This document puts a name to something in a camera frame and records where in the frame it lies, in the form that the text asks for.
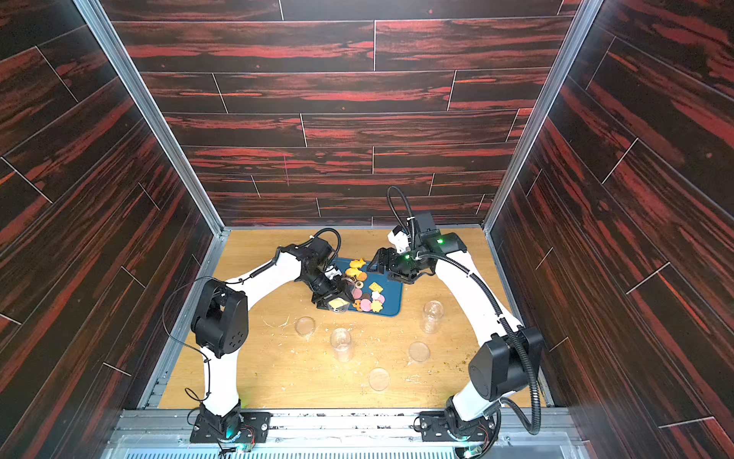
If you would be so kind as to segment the clear jar with mixed cookies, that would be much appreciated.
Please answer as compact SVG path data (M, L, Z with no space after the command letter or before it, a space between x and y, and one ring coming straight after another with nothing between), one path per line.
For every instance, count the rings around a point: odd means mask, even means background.
M345 328L337 328L332 332L330 344L337 361L340 363L348 363L353 359L354 342L349 330Z

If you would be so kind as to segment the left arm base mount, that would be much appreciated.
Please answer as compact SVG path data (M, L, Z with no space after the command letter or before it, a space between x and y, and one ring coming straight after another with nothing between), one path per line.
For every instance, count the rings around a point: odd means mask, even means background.
M249 452L267 442L272 418L271 412L242 411L241 407L217 415L200 404L189 442L214 445L225 452Z

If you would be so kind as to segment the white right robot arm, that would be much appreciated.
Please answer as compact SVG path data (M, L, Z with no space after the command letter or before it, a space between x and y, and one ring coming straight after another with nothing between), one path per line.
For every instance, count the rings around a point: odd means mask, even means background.
M525 327L500 302L483 280L461 237L437 231L418 237L412 247L396 229L388 234L392 246L378 250L366 265L369 272L413 284L424 275L437 277L453 294L468 319L479 349L468 364L469 382L449 397L445 407L453 430L474 426L496 407L506 405L532 435L541 428L538 371L544 339Z

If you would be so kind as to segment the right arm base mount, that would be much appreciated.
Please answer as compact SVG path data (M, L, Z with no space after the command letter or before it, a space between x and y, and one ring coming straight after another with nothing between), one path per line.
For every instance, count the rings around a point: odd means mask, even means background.
M424 442L439 442L443 438L455 442L480 441L479 446L455 448L454 454L457 458L485 458L498 441L501 426L500 409L490 409L489 413L465 421L450 398L443 411L421 411L411 428Z

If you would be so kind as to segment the clear jar with pink cookie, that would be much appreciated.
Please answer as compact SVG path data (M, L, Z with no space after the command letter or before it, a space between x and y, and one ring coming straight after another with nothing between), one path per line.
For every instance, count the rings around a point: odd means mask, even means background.
M430 300L422 308L421 329L424 333L431 335L438 332L442 319L445 316L445 308L438 300Z

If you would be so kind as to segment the clear jar with yellow cookies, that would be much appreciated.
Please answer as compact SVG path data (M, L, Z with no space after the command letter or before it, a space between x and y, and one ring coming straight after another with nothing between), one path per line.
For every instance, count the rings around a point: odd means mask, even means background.
M349 280L340 282L338 290L325 300L327 309L336 314L344 314L355 303L354 283Z

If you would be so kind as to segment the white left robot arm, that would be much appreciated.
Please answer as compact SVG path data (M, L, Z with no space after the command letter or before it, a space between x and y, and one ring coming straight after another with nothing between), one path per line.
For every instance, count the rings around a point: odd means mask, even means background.
M241 407L238 353L248 338L250 309L258 301L287 283L302 282L321 309L341 313L355 302L349 281L336 269L340 247L336 229L321 229L302 244L277 248L270 261L240 277L206 282L191 321L205 365L204 413L225 418Z

